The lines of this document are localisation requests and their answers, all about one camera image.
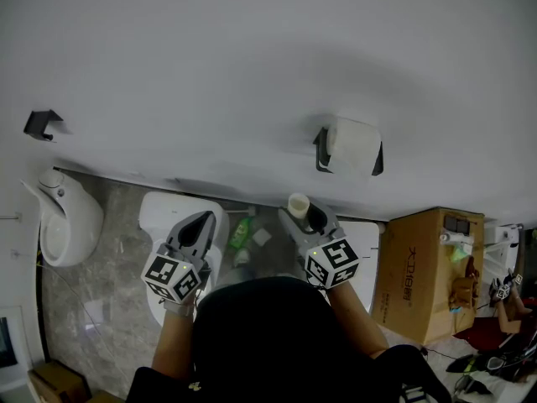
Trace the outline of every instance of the toilet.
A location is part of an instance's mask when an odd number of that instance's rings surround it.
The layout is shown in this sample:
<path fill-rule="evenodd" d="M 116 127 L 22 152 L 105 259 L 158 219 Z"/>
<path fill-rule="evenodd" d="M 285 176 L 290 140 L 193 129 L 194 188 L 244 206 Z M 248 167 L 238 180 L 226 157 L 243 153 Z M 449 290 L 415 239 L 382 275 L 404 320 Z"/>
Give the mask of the toilet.
<path fill-rule="evenodd" d="M 169 231 L 176 223 L 194 213 L 204 211 L 212 211 L 215 214 L 216 227 L 212 245 L 206 254 L 206 261 L 211 266 L 212 272 L 205 289 L 198 295 L 198 302 L 216 286 L 227 237 L 229 236 L 229 216 L 214 201 L 151 191 L 142 200 L 138 218 L 140 228 L 151 237 L 153 251 L 156 252 L 160 244 L 165 242 Z M 162 325 L 165 314 L 164 307 L 160 303 L 162 297 L 157 296 L 149 287 L 147 287 L 147 297 L 149 308 L 154 318 Z"/>
<path fill-rule="evenodd" d="M 45 261 L 54 267 L 79 264 L 95 249 L 104 214 L 80 182 L 49 169 L 37 186 L 21 181 L 41 207 L 39 242 Z"/>

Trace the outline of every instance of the empty toilet paper holder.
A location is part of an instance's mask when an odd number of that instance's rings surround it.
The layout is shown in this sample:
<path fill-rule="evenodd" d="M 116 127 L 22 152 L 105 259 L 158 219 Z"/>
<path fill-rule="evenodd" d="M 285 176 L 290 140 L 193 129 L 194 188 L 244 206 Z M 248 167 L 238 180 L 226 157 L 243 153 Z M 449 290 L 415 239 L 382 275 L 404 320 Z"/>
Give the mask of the empty toilet paper holder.
<path fill-rule="evenodd" d="M 318 171 L 324 173 L 333 173 L 328 170 L 328 164 L 330 163 L 330 155 L 328 154 L 328 128 L 321 128 L 317 137 L 313 141 L 315 145 L 315 167 Z M 378 151 L 377 160 L 375 161 L 375 166 L 373 167 L 372 176 L 380 175 L 384 171 L 384 157 L 383 157 L 383 144 L 380 143 L 380 150 Z"/>

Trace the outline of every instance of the gray marble floor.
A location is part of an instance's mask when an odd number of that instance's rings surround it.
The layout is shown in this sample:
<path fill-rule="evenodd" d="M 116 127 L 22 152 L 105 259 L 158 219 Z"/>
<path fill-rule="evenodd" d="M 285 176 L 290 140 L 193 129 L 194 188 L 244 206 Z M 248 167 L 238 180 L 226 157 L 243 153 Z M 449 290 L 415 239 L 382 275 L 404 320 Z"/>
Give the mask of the gray marble floor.
<path fill-rule="evenodd" d="M 160 326 L 149 310 L 144 283 L 139 276 L 151 250 L 148 234 L 138 227 L 143 196 L 154 191 L 95 176 L 66 172 L 96 198 L 105 212 L 102 235 L 92 256 L 68 268 L 43 270 L 44 326 L 50 356 L 86 376 L 93 390 L 125 397 L 134 372 L 150 365 Z M 243 210 L 243 203 L 219 201 L 228 211 Z M 270 233 L 271 242 L 259 255 L 259 276 L 297 273 L 293 244 L 278 224 L 276 209 L 258 207 L 257 217 Z M 246 214 L 230 213 L 230 228 Z M 226 251 L 220 277 L 232 267 L 232 250 Z M 410 343 L 383 329 L 390 345 Z M 455 338 L 430 345 L 458 357 L 473 352 Z M 460 375 L 446 373 L 452 361 L 437 353 L 428 359 L 438 377 L 453 390 Z"/>

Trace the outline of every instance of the brown cardboard box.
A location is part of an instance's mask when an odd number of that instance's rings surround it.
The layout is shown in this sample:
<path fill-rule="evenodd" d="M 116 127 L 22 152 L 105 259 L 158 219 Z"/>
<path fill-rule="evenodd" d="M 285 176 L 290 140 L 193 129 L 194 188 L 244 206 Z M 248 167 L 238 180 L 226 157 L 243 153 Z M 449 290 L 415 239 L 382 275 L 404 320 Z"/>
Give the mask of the brown cardboard box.
<path fill-rule="evenodd" d="M 463 277 L 469 257 L 453 263 L 453 247 L 440 245 L 446 215 L 470 222 L 472 255 L 482 273 L 483 215 L 436 208 L 388 223 L 381 239 L 373 318 L 390 330 L 426 344 L 466 330 L 476 307 L 451 313 L 455 278 Z"/>
<path fill-rule="evenodd" d="M 28 376 L 44 403 L 84 403 L 91 397 L 83 376 L 57 361 L 30 370 Z"/>
<path fill-rule="evenodd" d="M 87 403 L 125 403 L 125 400 L 121 400 L 119 397 L 109 394 L 106 391 L 99 391 L 95 394 L 95 397 L 88 400 Z"/>

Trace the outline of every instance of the black sleeve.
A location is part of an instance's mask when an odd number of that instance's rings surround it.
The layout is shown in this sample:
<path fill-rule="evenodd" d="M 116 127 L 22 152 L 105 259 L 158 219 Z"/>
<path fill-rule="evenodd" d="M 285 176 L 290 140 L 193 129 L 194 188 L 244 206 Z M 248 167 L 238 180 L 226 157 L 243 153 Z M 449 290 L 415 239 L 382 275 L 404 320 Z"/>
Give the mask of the black sleeve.
<path fill-rule="evenodd" d="M 188 401 L 188 384 L 172 379 L 149 367 L 136 370 L 127 403 L 148 401 Z"/>
<path fill-rule="evenodd" d="M 376 358 L 375 363 L 385 378 L 383 390 L 389 394 L 387 401 L 399 401 L 403 386 L 413 385 L 422 387 L 438 403 L 451 403 L 450 393 L 438 380 L 419 349 L 410 345 L 394 346 Z"/>

